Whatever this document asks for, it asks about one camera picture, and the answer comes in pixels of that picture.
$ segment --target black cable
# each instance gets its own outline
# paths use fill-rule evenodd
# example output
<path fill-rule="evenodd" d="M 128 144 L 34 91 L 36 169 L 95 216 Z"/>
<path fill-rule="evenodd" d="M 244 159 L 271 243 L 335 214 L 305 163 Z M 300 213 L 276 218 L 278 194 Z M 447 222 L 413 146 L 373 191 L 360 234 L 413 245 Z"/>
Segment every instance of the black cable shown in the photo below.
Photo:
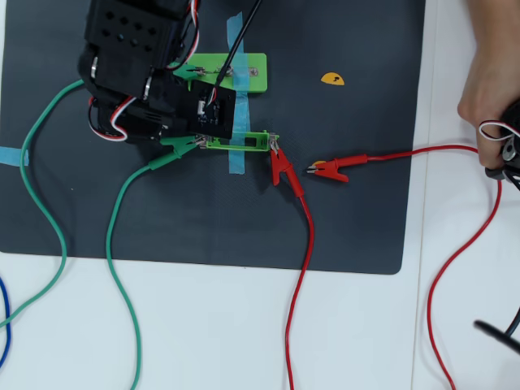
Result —
<path fill-rule="evenodd" d="M 201 7 L 201 2 L 202 0 L 198 0 L 198 3 L 197 3 L 197 14 L 198 14 L 198 10 L 199 8 Z M 184 40 L 186 39 L 186 37 L 188 36 L 188 31 L 189 31 L 189 28 L 190 26 L 193 24 L 193 18 L 189 18 L 189 22 L 188 22 L 188 25 L 186 26 L 186 29 L 184 30 L 184 34 L 181 38 L 181 41 L 184 42 Z M 192 51 L 192 48 L 195 46 L 195 41 L 197 40 L 197 35 L 199 33 L 199 23 L 197 21 L 197 26 L 195 28 L 195 35 L 193 36 L 193 40 L 192 40 L 192 44 L 189 46 L 189 49 L 188 51 L 186 51 L 186 55 L 184 56 L 184 58 L 182 59 L 182 61 L 179 62 L 179 65 L 176 65 L 174 67 L 166 67 L 166 70 L 167 71 L 176 71 L 177 69 L 180 69 L 184 63 L 186 62 L 186 58 L 189 56 L 189 52 Z"/>
<path fill-rule="evenodd" d="M 99 130 L 99 128 L 96 128 L 94 126 L 94 123 L 92 122 L 92 107 L 94 105 L 94 103 L 97 101 L 97 99 L 93 99 L 92 100 L 92 104 L 89 105 L 89 124 L 90 124 L 90 127 L 93 128 L 94 130 L 96 130 L 97 132 L 100 132 L 100 133 L 103 133 Z"/>
<path fill-rule="evenodd" d="M 507 328 L 507 331 L 505 331 L 505 334 L 511 337 L 514 331 L 517 330 L 518 325 L 520 325 L 520 309 L 518 309 L 517 315 L 514 317 L 511 325 Z"/>
<path fill-rule="evenodd" d="M 186 55 L 184 56 L 184 58 L 182 58 L 182 61 L 179 61 L 179 64 L 178 65 L 175 65 L 174 67 L 166 67 L 166 70 L 167 71 L 176 71 L 177 69 L 180 69 L 184 63 L 186 62 L 186 58 L 189 56 L 189 52 L 192 51 L 192 48 L 195 46 L 195 41 L 197 40 L 197 34 L 198 34 L 198 24 L 197 24 L 197 27 L 195 28 L 195 35 L 193 35 L 193 41 L 192 41 L 192 44 L 189 46 L 189 50 L 186 51 Z"/>
<path fill-rule="evenodd" d="M 514 352 L 520 354 L 520 343 L 518 343 L 515 339 L 507 336 L 505 333 L 502 333 L 492 325 L 485 323 L 484 321 L 475 321 L 474 326 L 486 333 L 488 336 L 493 337 L 497 341 L 501 342 L 503 345 L 507 345 Z"/>
<path fill-rule="evenodd" d="M 514 184 L 518 191 L 520 191 L 520 183 L 518 183 L 518 179 L 514 177 L 514 175 L 511 172 L 504 169 L 504 176 L 507 177 L 509 181 Z"/>
<path fill-rule="evenodd" d="M 262 0 L 257 0 L 254 3 L 253 8 L 249 12 L 249 15 L 247 16 L 247 19 L 245 20 L 244 25 L 242 25 L 242 29 L 240 30 L 240 32 L 238 33 L 238 36 L 236 37 L 235 43 L 233 43 L 231 50 L 229 50 L 229 55 L 226 58 L 226 62 L 222 66 L 222 69 L 220 69 L 219 75 L 217 76 L 217 80 L 214 83 L 215 89 L 217 89 L 220 86 L 220 84 L 222 83 L 222 81 L 224 80 L 224 77 L 226 76 L 226 73 L 228 72 L 228 68 L 231 65 L 233 58 L 235 57 L 236 51 L 238 50 L 238 46 L 244 39 L 245 32 L 249 28 L 249 25 L 251 24 L 251 20 L 253 20 L 253 17 L 257 13 L 258 8 L 260 7 L 261 4 L 262 4 Z M 206 103 L 209 104 L 209 100 L 210 100 L 210 96 L 207 97 Z"/>
<path fill-rule="evenodd" d="M 117 137 L 115 134 L 111 133 L 111 132 L 108 132 L 107 130 L 105 130 L 104 128 L 99 128 L 99 127 L 95 127 L 94 126 L 94 123 L 92 121 L 92 107 L 94 106 L 94 104 L 96 104 L 98 100 L 96 98 L 94 98 L 92 100 L 92 104 L 89 105 L 89 124 L 90 124 L 90 127 L 95 131 L 95 132 L 98 132 L 99 134 L 102 134 L 104 136 L 107 136 L 107 137 Z"/>

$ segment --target green 3d-printed part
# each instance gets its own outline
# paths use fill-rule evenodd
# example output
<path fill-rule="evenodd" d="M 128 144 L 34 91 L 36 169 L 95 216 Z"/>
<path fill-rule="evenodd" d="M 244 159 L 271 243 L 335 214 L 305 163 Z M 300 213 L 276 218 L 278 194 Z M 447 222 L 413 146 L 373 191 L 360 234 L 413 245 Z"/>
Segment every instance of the green 3d-printed part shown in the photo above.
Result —
<path fill-rule="evenodd" d="M 193 57 L 181 69 L 173 72 L 174 75 L 185 80 L 197 79 L 208 84 L 214 84 L 217 80 L 218 70 L 223 66 L 227 53 L 224 54 L 194 54 Z M 233 77 L 226 76 L 222 84 L 223 88 L 235 89 L 237 92 L 263 93 L 267 91 L 267 56 L 265 54 L 247 54 L 249 74 L 249 88 L 236 89 L 233 87 Z M 199 76 L 195 71 L 197 67 L 203 67 L 208 74 Z"/>
<path fill-rule="evenodd" d="M 229 145 L 228 140 L 220 138 L 211 138 L 206 142 L 206 148 L 209 150 L 234 150 L 239 152 L 268 152 L 271 147 L 269 141 L 278 140 L 280 136 L 270 134 L 266 130 L 263 132 L 247 132 L 245 134 L 245 146 Z"/>

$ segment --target black mat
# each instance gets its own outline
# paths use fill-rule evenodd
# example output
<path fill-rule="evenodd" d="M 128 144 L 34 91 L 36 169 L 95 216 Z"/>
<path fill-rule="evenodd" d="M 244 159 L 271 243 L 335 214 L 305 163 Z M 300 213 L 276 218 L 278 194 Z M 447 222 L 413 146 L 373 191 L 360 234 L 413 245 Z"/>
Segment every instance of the black mat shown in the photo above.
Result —
<path fill-rule="evenodd" d="M 253 0 L 201 9 L 200 52 L 227 50 L 226 19 Z M 19 148 L 38 115 L 77 80 L 87 0 L 8 0 L 0 145 Z M 251 128 L 281 135 L 298 172 L 315 160 L 409 150 L 414 136 L 424 0 L 265 1 L 245 37 L 267 53 L 269 90 L 251 96 Z M 320 82 L 338 72 L 345 87 Z M 103 258 L 121 184 L 147 160 L 135 146 L 103 141 L 87 124 L 88 94 L 60 103 L 36 138 L 30 173 L 57 215 L 69 254 Z M 400 270 L 410 161 L 348 169 L 350 184 L 305 175 L 314 214 L 313 270 Z M 20 172 L 0 166 L 0 250 L 60 253 L 54 231 Z M 116 258 L 300 268 L 307 227 L 288 187 L 271 185 L 267 156 L 248 156 L 246 175 L 228 155 L 198 150 L 140 178 L 113 240 Z"/>

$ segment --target white surface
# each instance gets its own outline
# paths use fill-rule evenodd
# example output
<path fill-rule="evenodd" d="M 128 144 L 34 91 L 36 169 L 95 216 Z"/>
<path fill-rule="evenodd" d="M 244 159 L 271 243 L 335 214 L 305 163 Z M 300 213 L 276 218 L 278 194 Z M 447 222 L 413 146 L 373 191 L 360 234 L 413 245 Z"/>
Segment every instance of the white surface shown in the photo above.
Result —
<path fill-rule="evenodd" d="M 461 121 L 457 104 L 475 52 L 462 0 L 438 1 L 430 143 L 474 144 L 475 130 Z M 427 291 L 443 262 L 467 241 L 491 212 L 496 184 L 470 154 L 431 154 L 427 166 L 414 388 L 449 388 L 427 337 Z M 473 328 L 482 319 L 506 329 L 518 311 L 520 198 L 510 184 L 495 221 L 448 269 L 433 302 L 441 356 L 460 389 L 518 389 L 518 355 Z"/>
<path fill-rule="evenodd" d="M 456 112 L 473 50 L 469 25 L 460 1 L 440 3 L 437 20 L 437 1 L 427 1 L 416 146 L 427 144 L 429 132 L 432 144 L 475 138 Z M 2 26 L 0 31 L 3 45 Z M 402 390 L 411 386 L 412 368 L 414 388 L 444 388 L 436 365 L 434 373 L 429 368 L 423 301 L 441 262 L 486 218 L 490 191 L 473 156 L 414 159 L 401 272 L 308 274 L 291 338 L 298 389 Z M 435 297 L 437 334 L 448 346 L 461 388 L 502 389 L 520 382 L 508 376 L 514 375 L 515 356 L 471 327 L 476 318 L 505 326 L 514 314 L 514 276 L 520 271 L 514 259 L 515 195 L 507 188 L 509 201 L 496 222 L 460 258 Z M 39 291 L 58 264 L 57 258 L 0 253 L 12 305 Z M 296 271 L 150 262 L 117 262 L 116 268 L 141 324 L 139 389 L 288 388 L 284 324 Z M 506 293 L 510 301 L 502 301 Z M 114 390 L 132 382 L 132 322 L 106 262 L 71 259 L 58 285 L 15 320 L 13 333 L 0 388 Z"/>

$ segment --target red alligator clip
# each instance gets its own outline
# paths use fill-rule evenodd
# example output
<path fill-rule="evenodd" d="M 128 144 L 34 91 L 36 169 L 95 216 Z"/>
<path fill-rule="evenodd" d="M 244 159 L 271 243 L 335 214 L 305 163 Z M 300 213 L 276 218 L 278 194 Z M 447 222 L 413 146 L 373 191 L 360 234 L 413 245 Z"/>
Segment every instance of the red alligator clip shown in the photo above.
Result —
<path fill-rule="evenodd" d="M 296 195 L 296 197 L 303 197 L 304 191 L 294 171 L 294 167 L 287 160 L 287 157 L 285 157 L 285 153 L 280 149 L 277 141 L 271 142 L 271 167 L 273 171 L 273 184 L 275 186 L 280 184 L 280 174 L 283 172 L 287 175 L 294 195 Z"/>
<path fill-rule="evenodd" d="M 352 167 L 354 165 L 362 165 L 368 163 L 368 156 L 366 154 L 360 154 L 358 156 L 345 157 L 345 158 L 334 158 L 331 161 L 317 161 L 313 165 L 307 168 L 307 173 L 312 173 L 317 176 L 327 177 L 328 179 L 342 181 L 344 183 L 349 182 L 347 175 L 341 175 L 338 172 L 339 168 Z"/>

